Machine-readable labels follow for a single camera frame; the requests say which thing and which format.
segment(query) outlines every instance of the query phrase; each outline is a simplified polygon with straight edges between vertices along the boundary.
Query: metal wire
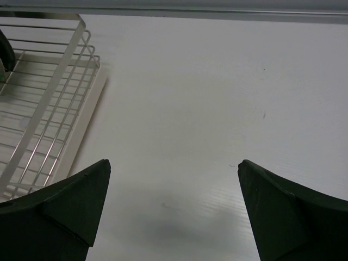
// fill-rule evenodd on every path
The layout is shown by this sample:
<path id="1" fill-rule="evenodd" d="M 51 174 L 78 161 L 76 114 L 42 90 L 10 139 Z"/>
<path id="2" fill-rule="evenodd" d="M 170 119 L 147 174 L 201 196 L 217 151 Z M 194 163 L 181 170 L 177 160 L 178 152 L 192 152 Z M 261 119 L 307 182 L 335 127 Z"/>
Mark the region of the metal wire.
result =
<path id="1" fill-rule="evenodd" d="M 32 135 L 34 134 L 35 129 L 37 128 L 42 116 L 44 115 L 46 107 L 48 106 L 53 96 L 53 93 L 55 92 L 55 89 L 60 81 L 60 78 L 63 76 L 63 73 L 67 65 L 69 64 L 71 55 L 74 53 L 76 45 L 78 44 L 79 39 L 83 34 L 83 31 L 82 31 L 83 29 L 84 29 L 84 24 L 81 23 L 80 21 L 76 31 L 73 33 L 73 36 L 70 40 L 69 45 L 66 47 L 66 50 L 63 56 L 61 57 L 61 62 L 55 69 L 55 72 L 52 75 L 52 78 L 50 79 L 47 85 L 47 89 L 42 95 L 42 98 L 40 99 L 40 103 L 37 105 L 35 112 L 30 119 L 29 124 L 25 128 L 25 131 L 23 132 L 23 135 L 20 138 L 19 143 L 17 144 L 13 154 L 11 155 L 9 163 L 6 165 L 2 175 L 0 176 L 0 184 L 8 184 L 12 176 L 14 175 L 18 164 L 22 160 L 25 149 L 29 145 L 30 139 Z M 2 192 L 3 192 L 3 186 L 0 186 L 0 194 L 2 194 Z"/>
<path id="2" fill-rule="evenodd" d="M 0 27 L 13 28 L 12 30 L 35 28 L 72 33 L 76 31 L 63 27 L 21 26 L 3 23 L 0 23 Z M 99 57 L 94 55 L 95 48 L 88 45 L 90 36 L 90 32 L 85 30 L 80 37 L 80 43 L 76 45 L 80 50 L 71 53 L 71 57 L 76 58 L 67 63 L 64 76 L 62 75 L 60 81 L 57 82 L 50 101 L 45 111 L 42 112 L 43 117 L 37 123 L 28 146 L 24 147 L 23 153 L 25 154 L 23 155 L 25 157 L 23 156 L 15 167 L 7 188 L 0 186 L 0 194 L 2 191 L 4 192 L 3 198 L 12 199 L 40 189 L 46 186 L 52 177 L 54 167 L 64 151 L 65 144 L 99 68 Z M 8 166 L 18 145 L 22 142 L 23 134 L 26 131 L 26 126 L 22 126 L 22 124 L 25 123 L 25 120 L 28 120 L 30 124 L 33 113 L 41 104 L 41 95 L 46 92 L 50 79 L 65 54 L 60 50 L 61 48 L 57 49 L 55 46 L 69 46 L 64 39 L 61 42 L 52 41 L 50 38 L 48 40 L 24 39 L 24 37 L 17 39 L 17 35 L 8 39 L 11 43 L 18 43 L 13 47 L 19 57 L 17 57 L 14 72 L 5 84 L 6 88 L 3 88 L 3 95 L 0 96 L 0 149 L 4 148 L 1 151 L 6 151 L 5 154 L 0 153 L 0 178 L 3 166 L 5 168 Z M 29 44 L 29 48 L 23 48 L 24 44 Z M 42 45 L 50 46 L 50 48 L 42 49 Z M 13 152 L 11 157 L 7 156 L 11 151 Z"/>

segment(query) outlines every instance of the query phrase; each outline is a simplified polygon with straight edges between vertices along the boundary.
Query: white surface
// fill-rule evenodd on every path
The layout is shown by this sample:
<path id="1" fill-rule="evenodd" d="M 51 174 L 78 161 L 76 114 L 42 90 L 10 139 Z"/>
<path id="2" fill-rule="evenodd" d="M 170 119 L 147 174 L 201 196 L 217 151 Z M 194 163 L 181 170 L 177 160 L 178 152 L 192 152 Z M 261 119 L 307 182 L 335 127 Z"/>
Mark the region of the white surface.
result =
<path id="1" fill-rule="evenodd" d="M 245 158 L 348 200 L 348 27 L 83 18 L 111 73 L 74 171 L 113 167 L 88 260 L 259 260 Z"/>

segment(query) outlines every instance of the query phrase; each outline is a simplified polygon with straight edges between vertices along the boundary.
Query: wire rack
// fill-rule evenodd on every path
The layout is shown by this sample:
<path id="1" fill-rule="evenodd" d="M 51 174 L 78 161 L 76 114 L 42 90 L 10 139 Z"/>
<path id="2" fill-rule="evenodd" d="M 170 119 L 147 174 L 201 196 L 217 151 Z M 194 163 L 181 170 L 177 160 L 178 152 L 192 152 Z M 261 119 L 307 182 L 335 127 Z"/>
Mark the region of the wire rack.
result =
<path id="1" fill-rule="evenodd" d="M 0 12 L 0 29 L 17 57 L 0 91 L 0 195 L 6 201 L 52 182 L 100 63 L 78 15 Z"/>

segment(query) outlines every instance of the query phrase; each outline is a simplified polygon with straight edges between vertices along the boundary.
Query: white tray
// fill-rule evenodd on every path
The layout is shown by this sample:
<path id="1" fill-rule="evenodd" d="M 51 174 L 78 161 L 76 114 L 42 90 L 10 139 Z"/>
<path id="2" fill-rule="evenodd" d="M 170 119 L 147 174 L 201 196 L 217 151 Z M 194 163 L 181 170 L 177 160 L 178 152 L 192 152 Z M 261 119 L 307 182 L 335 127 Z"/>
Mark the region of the white tray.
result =
<path id="1" fill-rule="evenodd" d="M 4 201 L 67 177 L 106 73 L 78 15 L 0 17 L 0 29 L 17 56 L 0 93 Z"/>

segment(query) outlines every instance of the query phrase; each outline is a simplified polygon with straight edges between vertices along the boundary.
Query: black object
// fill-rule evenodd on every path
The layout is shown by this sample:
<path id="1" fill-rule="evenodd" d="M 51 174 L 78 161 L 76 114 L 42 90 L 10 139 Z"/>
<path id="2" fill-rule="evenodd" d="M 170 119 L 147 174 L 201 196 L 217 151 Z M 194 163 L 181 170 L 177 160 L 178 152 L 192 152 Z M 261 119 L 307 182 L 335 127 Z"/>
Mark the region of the black object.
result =
<path id="1" fill-rule="evenodd" d="M 16 65 L 16 56 L 13 51 L 10 42 L 7 40 L 6 36 L 0 30 L 0 58 L 5 67 L 5 70 L 13 71 Z"/>
<path id="2" fill-rule="evenodd" d="M 261 261 L 348 260 L 348 202 L 244 160 L 239 182 Z"/>
<path id="3" fill-rule="evenodd" d="M 0 204 L 0 260 L 85 260 L 110 178 L 101 160 L 80 173 Z"/>

